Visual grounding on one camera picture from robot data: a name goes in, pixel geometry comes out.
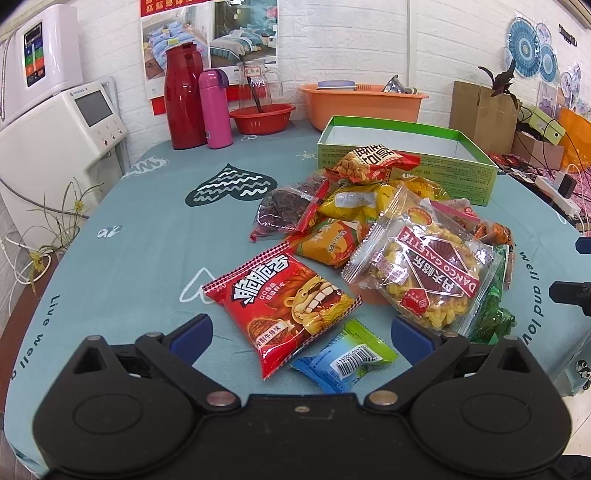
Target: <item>control panel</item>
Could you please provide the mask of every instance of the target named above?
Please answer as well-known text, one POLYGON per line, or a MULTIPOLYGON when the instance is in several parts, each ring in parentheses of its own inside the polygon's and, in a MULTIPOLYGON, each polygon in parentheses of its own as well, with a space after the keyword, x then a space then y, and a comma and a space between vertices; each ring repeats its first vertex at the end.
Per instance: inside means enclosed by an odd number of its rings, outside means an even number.
POLYGON ((39 22, 23 35, 25 48, 25 77, 27 87, 37 83, 45 76, 43 57, 43 22, 39 22))
POLYGON ((66 99, 81 119, 82 130, 100 152, 106 153, 126 136, 127 129, 99 83, 72 89, 66 99))

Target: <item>white appliance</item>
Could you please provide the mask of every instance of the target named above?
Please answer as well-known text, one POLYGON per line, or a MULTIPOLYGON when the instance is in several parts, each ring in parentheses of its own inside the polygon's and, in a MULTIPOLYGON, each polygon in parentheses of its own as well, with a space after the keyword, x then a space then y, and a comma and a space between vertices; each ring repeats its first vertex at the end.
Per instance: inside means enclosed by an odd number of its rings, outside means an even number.
POLYGON ((28 20, 0 47, 0 62, 5 128, 50 96, 82 84, 76 7, 52 5, 28 20))
MULTIPOLYGON (((58 210, 73 177, 82 191, 103 183, 100 191, 84 199, 92 211, 121 178, 114 147, 126 135, 99 82, 75 87, 45 100, 0 131, 0 177, 24 197, 58 210)), ((29 211, 35 207, 3 184, 0 194, 27 245, 39 248, 54 241, 44 228, 32 228, 47 227, 43 212, 29 211)), ((72 208, 73 202, 70 194, 66 208, 72 208)))

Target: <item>orange plastic basin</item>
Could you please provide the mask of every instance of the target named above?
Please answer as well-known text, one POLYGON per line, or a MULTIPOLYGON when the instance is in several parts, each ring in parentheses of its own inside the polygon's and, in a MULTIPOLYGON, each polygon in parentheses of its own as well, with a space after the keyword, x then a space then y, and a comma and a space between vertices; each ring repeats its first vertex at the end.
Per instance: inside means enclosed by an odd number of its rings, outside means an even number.
POLYGON ((318 90, 315 83, 300 86, 306 97, 308 118, 324 130, 335 115, 366 116, 416 122, 421 100, 429 95, 384 93, 383 85, 357 85, 357 90, 318 90))

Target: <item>label on pitcher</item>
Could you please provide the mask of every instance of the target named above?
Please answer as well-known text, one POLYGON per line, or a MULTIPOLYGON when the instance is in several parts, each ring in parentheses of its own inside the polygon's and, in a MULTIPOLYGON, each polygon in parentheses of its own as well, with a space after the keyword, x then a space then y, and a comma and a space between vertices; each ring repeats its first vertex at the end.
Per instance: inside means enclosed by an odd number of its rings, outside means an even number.
POLYGON ((260 77, 262 75, 260 67, 244 67, 244 76, 249 77, 260 77))

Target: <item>bedding advertisement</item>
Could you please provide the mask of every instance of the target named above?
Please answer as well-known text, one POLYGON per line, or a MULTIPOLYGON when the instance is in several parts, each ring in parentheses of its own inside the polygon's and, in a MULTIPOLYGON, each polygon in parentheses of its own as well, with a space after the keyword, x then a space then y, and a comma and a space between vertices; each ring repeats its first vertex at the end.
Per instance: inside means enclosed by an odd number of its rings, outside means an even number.
POLYGON ((278 0, 141 0, 141 42, 148 99, 164 95, 166 51, 195 43, 203 68, 239 83, 238 63, 277 63, 278 0))

